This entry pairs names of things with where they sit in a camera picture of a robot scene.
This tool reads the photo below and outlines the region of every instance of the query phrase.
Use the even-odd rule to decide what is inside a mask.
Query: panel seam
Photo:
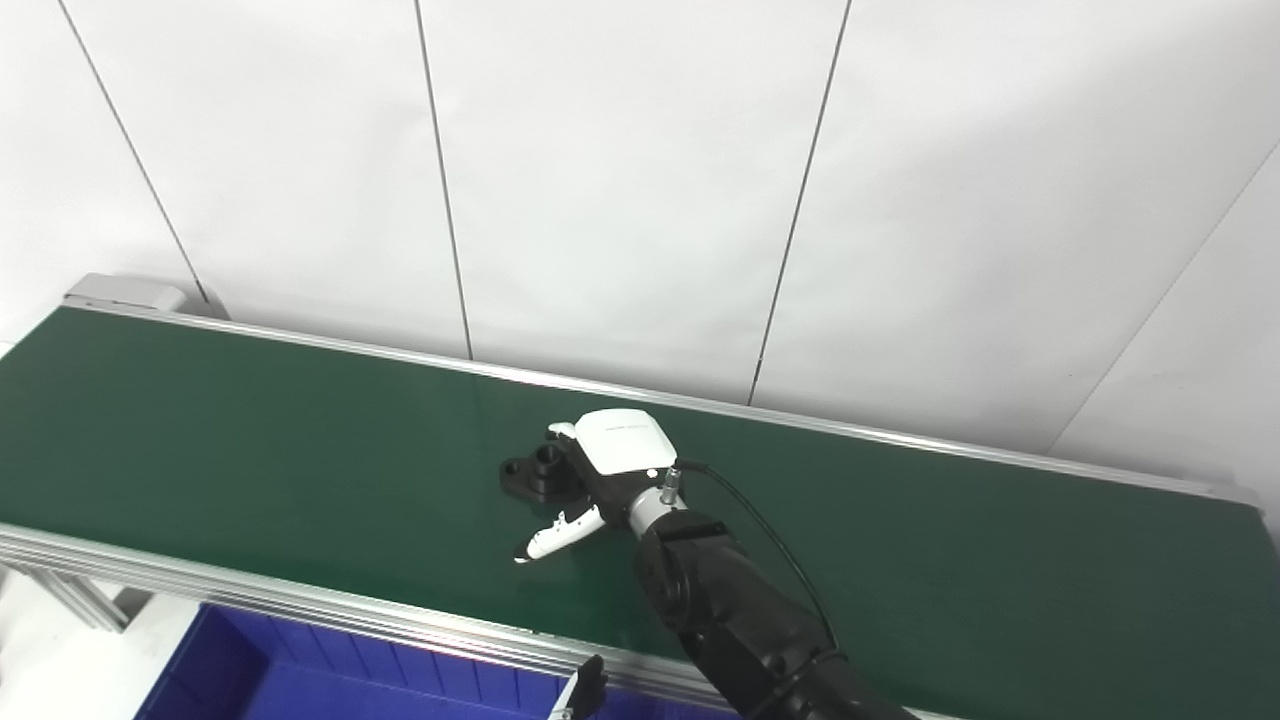
[[[138,155],[138,149],[133,145],[133,138],[129,137],[129,131],[124,127],[124,120],[120,118],[120,111],[115,108],[115,101],[111,100],[111,95],[106,91],[106,83],[102,82],[102,76],[97,72],[97,65],[93,63],[93,58],[88,54],[88,46],[84,45],[84,38],[79,33],[79,28],[76,27],[76,20],[72,19],[70,10],[67,9],[67,4],[63,0],[58,0],[58,6],[63,10],[63,17],[67,18],[67,24],[70,27],[72,35],[76,37],[76,44],[81,49],[81,55],[84,56],[84,61],[88,64],[90,72],[93,73],[93,82],[97,83],[97,90],[102,94],[102,99],[106,101],[106,106],[111,111],[111,118],[115,119],[115,126],[120,128],[120,135],[124,136],[124,143],[129,147],[129,155],[133,156],[133,163],[138,167],[138,173],[142,174],[142,182],[146,183],[147,192],[151,193],[151,200],[155,202],[156,209],[160,210],[160,217],[164,219],[165,227],[169,228],[169,237],[172,237],[174,245],[178,246],[178,252],[182,255],[182,261],[187,265],[187,272],[191,273],[191,279],[196,283],[200,299],[205,301],[205,305],[209,305],[209,293],[205,291],[205,284],[200,282],[196,266],[192,264],[191,256],[187,255],[187,249],[182,245],[182,240],[178,237],[178,229],[173,225],[173,220],[169,218],[169,211],[165,210],[164,202],[160,201],[160,193],[156,191],[155,183],[151,182],[151,174],[147,173],[146,167],[142,164],[142,156]]]
[[[760,369],[764,366],[764,350],[769,345],[769,332],[773,329],[773,316],[778,309],[778,296],[782,293],[782,277],[787,272],[787,260],[791,258],[791,245],[795,241],[796,223],[800,220],[800,208],[804,204],[804,192],[809,186],[809,170],[813,169],[813,156],[818,150],[818,136],[822,133],[822,119],[827,114],[827,100],[831,97],[831,86],[836,78],[836,64],[840,61],[840,46],[845,41],[845,28],[849,26],[849,10],[852,0],[845,1],[845,13],[840,18],[840,32],[836,33],[836,49],[831,56],[831,67],[827,69],[827,85],[822,90],[822,102],[818,105],[818,120],[814,123],[813,140],[809,142],[809,155],[805,158],[804,173],[800,176],[800,190],[796,193],[795,210],[791,213],[791,227],[787,229],[787,242],[782,247],[782,264],[778,266],[778,279],[773,284],[773,299],[769,301],[769,314],[764,320],[764,337],[760,340],[760,352],[755,357],[755,372],[751,375],[751,388],[746,393],[746,404],[755,400],[755,388],[760,383]]]
[[[1271,150],[1268,150],[1266,155],[1262,156],[1262,161],[1258,163],[1258,167],[1253,169],[1253,173],[1249,174],[1249,178],[1244,181],[1244,184],[1240,187],[1240,191],[1236,192],[1235,197],[1233,197],[1231,201],[1226,205],[1226,210],[1222,211],[1222,214],[1217,218],[1217,222],[1213,223],[1213,227],[1208,231],[1204,238],[1201,240],[1199,245],[1196,247],[1196,251],[1192,252],[1190,258],[1187,259],[1187,263],[1183,264],[1183,268],[1178,270],[1176,275],[1174,275],[1172,282],[1170,282],[1169,286],[1165,288],[1165,291],[1160,293],[1160,297],[1156,299],[1156,302],[1151,306],[1151,310],[1147,311],[1147,316],[1142,319],[1142,323],[1138,324],[1138,328],[1133,332],[1132,336],[1129,336],[1129,340],[1120,348],[1120,352],[1117,352],[1116,356],[1111,359],[1111,363],[1107,365],[1107,369],[1103,370],[1101,375],[1098,375],[1098,380],[1093,383],[1093,387],[1089,388],[1089,392],[1084,396],[1084,400],[1080,401],[1080,404],[1075,407],[1075,411],[1071,413],[1071,416],[1068,418],[1066,424],[1062,425],[1062,429],[1059,430],[1057,436],[1055,436],[1053,441],[1048,445],[1048,448],[1044,451],[1046,455],[1052,455],[1053,451],[1057,450],[1057,443],[1060,443],[1062,441],[1062,437],[1066,436],[1066,430],[1071,428],[1071,423],[1074,423],[1075,419],[1080,415],[1080,413],[1084,411],[1084,407],[1085,405],[1089,404],[1089,400],[1093,400],[1093,396],[1097,395],[1098,388],[1102,387],[1102,383],[1111,375],[1112,370],[1115,370],[1116,365],[1120,364],[1120,360],[1125,356],[1125,354],[1129,352],[1129,348],[1133,347],[1133,343],[1138,340],[1138,336],[1142,334],[1142,331],[1146,329],[1147,324],[1151,323],[1151,319],[1156,315],[1156,311],[1160,310],[1160,306],[1165,304],[1165,299],[1169,297],[1169,293],[1171,293],[1174,288],[1178,286],[1178,283],[1181,282],[1183,275],[1187,274],[1187,270],[1196,263],[1196,259],[1201,256],[1201,252],[1203,252],[1204,247],[1210,243],[1211,240],[1213,240],[1213,236],[1217,234],[1217,229],[1222,227],[1222,223],[1231,214],[1231,210],[1234,210],[1236,204],[1239,204],[1240,197],[1244,196],[1245,191],[1249,190],[1249,186],[1253,184],[1253,181],[1257,179],[1258,174],[1262,172],[1262,168],[1265,168],[1268,161],[1271,161],[1271,156],[1276,154],[1277,147],[1280,147],[1280,138],[1276,138],[1275,143],[1271,145]]]
[[[435,109],[435,85],[431,82],[431,61],[426,54],[426,26],[422,23],[421,0],[413,0],[417,19],[417,44],[422,51],[422,74],[426,77],[426,101],[431,109],[431,135],[435,137],[435,160],[440,168],[440,193],[444,196],[444,220],[449,229],[449,250],[453,252],[453,277],[458,284],[458,310],[462,313],[462,337],[467,345],[467,360],[475,360],[471,348],[471,323],[467,319],[467,299],[462,290],[462,263],[458,260],[458,238],[453,229],[453,204],[449,200],[449,179],[444,172],[444,145],[440,142],[440,119]]]

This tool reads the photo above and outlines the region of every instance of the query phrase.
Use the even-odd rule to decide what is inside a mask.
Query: blue bin
[[[545,720],[563,685],[553,675],[206,605],[136,720]],[[737,716],[609,688],[596,717]]]

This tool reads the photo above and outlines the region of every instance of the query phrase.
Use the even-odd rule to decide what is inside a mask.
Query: black robotic arm
[[[854,671],[824,623],[771,583],[723,523],[685,506],[686,464],[653,418],[600,410],[550,425],[548,439],[502,464],[503,488],[573,506],[521,543],[517,562],[630,527],[645,597],[744,719],[916,720]]]

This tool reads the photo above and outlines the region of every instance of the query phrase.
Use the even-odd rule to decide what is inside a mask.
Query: white wall panel
[[[1062,457],[1238,483],[1280,536],[1280,152],[1053,446]]]
[[[69,8],[232,318],[465,354],[411,1]]]
[[[841,0],[428,0],[477,359],[744,401]]]
[[[86,273],[195,292],[56,3],[0,3],[0,341]]]
[[[859,1],[758,405],[1043,452],[1280,133],[1280,4]]]

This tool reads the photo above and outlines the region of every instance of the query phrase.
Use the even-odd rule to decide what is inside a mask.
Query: black mechanical part
[[[604,673],[604,660],[593,655],[577,666],[577,682],[568,693],[570,720],[586,720],[604,705],[604,685],[609,682]]]
[[[668,512],[635,573],[663,624],[745,720],[918,720],[854,673],[823,623],[746,557],[723,523]]]
[[[586,487],[557,443],[543,443],[529,457],[512,457],[498,466],[502,489],[521,500],[563,505],[585,498]]]

